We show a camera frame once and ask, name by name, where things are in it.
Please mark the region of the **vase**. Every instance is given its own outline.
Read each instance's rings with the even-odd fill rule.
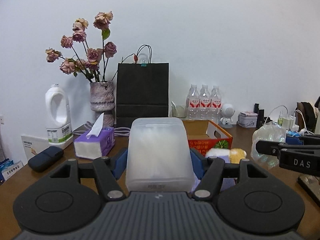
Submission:
[[[104,113],[103,128],[113,126],[113,109],[116,105],[112,81],[90,83],[90,105],[91,110],[95,111],[95,121]]]

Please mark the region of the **metal screw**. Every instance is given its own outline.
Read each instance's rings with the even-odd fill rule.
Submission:
[[[107,196],[109,198],[121,198],[123,193],[120,190],[111,190],[108,192]]]
[[[206,198],[206,197],[209,197],[210,195],[211,195],[210,192],[205,189],[200,189],[195,192],[195,196],[198,198]]]

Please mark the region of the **red cardboard box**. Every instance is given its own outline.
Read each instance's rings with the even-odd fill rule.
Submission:
[[[190,148],[196,148],[203,156],[211,148],[231,149],[232,136],[212,121],[185,120]]]

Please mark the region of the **plastic water bottle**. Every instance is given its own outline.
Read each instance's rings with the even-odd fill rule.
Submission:
[[[198,119],[198,109],[200,107],[200,97],[197,85],[191,85],[187,96],[187,120]]]
[[[64,149],[73,141],[68,96],[54,84],[45,94],[45,104],[49,145]]]
[[[219,113],[221,109],[221,94],[219,86],[213,86],[211,91],[211,109],[209,111],[210,119],[215,123],[219,122]]]
[[[211,95],[208,90],[208,85],[202,85],[200,90],[200,108],[199,108],[199,118],[200,120],[208,120],[209,109],[211,108]]]

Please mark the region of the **iridescent plastic bag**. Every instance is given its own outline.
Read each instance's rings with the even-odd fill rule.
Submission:
[[[268,169],[273,168],[279,164],[279,160],[276,156],[270,156],[265,154],[260,154],[256,150],[256,143],[259,140],[273,141],[273,142],[283,142],[285,143],[286,129],[282,128],[275,122],[269,122],[263,125],[260,129],[256,130],[252,135],[252,149],[251,157],[260,165],[268,165]]]

